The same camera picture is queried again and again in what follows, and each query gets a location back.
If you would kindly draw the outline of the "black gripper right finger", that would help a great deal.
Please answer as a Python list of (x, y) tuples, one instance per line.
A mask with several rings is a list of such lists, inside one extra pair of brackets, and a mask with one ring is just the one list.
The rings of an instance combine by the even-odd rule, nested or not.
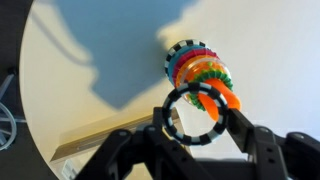
[(253, 124), (239, 110), (228, 111), (227, 131), (242, 153), (254, 153), (254, 129)]

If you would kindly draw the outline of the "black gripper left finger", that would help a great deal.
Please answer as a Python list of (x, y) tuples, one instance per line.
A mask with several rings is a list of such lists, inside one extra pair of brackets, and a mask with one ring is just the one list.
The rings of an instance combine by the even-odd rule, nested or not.
[(155, 107), (153, 109), (153, 120), (152, 123), (159, 128), (163, 127), (163, 113), (161, 107)]

